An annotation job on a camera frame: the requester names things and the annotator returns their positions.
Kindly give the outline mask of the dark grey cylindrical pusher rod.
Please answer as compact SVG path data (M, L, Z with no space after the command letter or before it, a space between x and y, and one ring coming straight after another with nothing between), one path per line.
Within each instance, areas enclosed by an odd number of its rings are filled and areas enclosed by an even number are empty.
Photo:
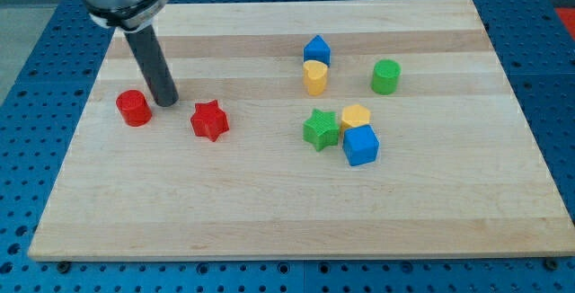
M177 103L179 94L153 27L125 37L155 103L161 107Z

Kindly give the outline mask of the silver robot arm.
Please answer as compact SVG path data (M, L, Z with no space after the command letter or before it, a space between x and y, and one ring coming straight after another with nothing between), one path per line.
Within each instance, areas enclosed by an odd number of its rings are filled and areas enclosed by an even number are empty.
M179 95L153 19L170 0L83 0L92 20L103 28L116 28L126 37L154 101L161 107L177 103Z

